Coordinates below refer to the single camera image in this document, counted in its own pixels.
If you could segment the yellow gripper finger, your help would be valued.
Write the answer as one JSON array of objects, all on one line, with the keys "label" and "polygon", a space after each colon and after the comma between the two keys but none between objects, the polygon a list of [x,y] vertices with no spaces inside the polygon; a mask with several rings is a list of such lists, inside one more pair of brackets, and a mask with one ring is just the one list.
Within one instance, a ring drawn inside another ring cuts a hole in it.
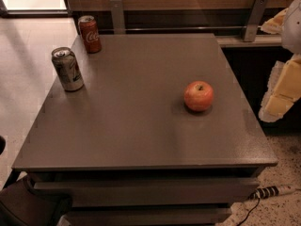
[{"label": "yellow gripper finger", "polygon": [[291,109],[301,98],[301,55],[294,54],[286,62],[277,61],[261,101],[259,118],[275,122]]},{"label": "yellow gripper finger", "polygon": [[261,26],[261,31],[268,34],[280,34],[282,32],[284,17],[287,11],[288,10],[285,8],[281,12],[276,14],[273,18],[264,22]]}]

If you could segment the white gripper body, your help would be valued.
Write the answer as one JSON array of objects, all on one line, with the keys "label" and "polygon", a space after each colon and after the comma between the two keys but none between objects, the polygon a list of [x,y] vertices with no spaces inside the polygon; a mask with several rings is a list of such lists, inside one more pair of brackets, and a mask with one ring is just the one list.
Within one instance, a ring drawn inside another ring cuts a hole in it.
[{"label": "white gripper body", "polygon": [[294,54],[301,53],[301,0],[293,0],[284,16],[282,46]]}]

